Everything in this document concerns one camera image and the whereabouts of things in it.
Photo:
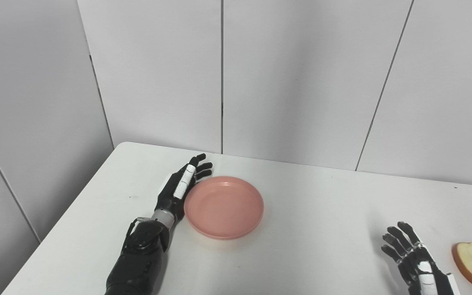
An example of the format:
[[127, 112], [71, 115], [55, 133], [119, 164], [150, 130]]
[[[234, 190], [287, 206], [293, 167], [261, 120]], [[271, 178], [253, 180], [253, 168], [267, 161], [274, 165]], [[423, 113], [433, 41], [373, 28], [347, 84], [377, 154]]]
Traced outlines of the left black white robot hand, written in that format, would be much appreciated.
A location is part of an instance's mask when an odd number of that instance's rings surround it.
[[212, 175], [212, 162], [206, 162], [205, 153], [192, 157], [177, 172], [170, 175], [158, 195], [155, 211], [163, 210], [176, 220], [185, 217], [185, 200], [191, 189], [200, 181]]

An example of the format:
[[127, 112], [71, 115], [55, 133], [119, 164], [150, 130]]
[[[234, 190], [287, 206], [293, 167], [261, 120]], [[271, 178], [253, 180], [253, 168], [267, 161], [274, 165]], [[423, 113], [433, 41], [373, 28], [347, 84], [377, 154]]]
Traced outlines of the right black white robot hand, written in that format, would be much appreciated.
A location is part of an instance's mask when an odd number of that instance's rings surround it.
[[413, 227], [399, 221], [382, 236], [382, 252], [394, 260], [410, 295], [459, 295], [452, 273], [442, 272]]

